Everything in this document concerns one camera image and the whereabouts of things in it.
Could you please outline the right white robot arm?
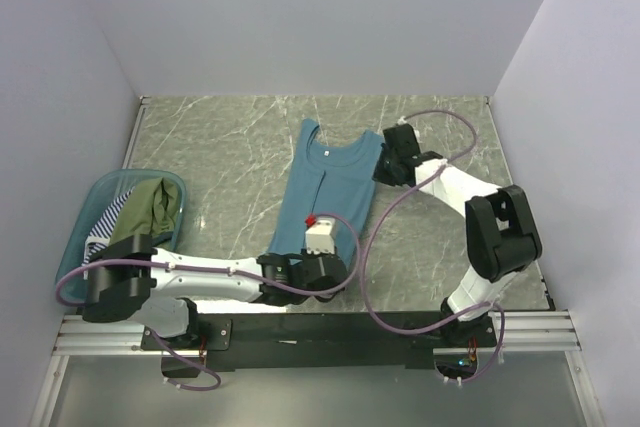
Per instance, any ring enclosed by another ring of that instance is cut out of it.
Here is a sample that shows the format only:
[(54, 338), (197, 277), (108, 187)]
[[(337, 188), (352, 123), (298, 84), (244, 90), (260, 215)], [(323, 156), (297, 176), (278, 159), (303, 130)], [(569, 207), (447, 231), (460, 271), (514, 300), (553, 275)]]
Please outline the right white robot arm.
[(470, 266), (443, 300), (437, 328), (444, 342), (460, 346), (480, 332), (502, 292), (542, 254), (528, 199), (517, 185), (482, 181), (433, 151), (421, 151), (408, 124), (385, 129), (383, 137), (373, 179), (430, 195), (465, 221)]

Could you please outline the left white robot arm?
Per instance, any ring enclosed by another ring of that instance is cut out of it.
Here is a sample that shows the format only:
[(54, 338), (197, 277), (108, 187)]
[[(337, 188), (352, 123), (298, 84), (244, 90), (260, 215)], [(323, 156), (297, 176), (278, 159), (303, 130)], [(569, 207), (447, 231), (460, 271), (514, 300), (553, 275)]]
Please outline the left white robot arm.
[(351, 278), (350, 268), (331, 252), (213, 259), (168, 251), (147, 234), (109, 245), (89, 260), (84, 321), (131, 320), (179, 349), (199, 339), (197, 297), (275, 307), (309, 297), (327, 302)]

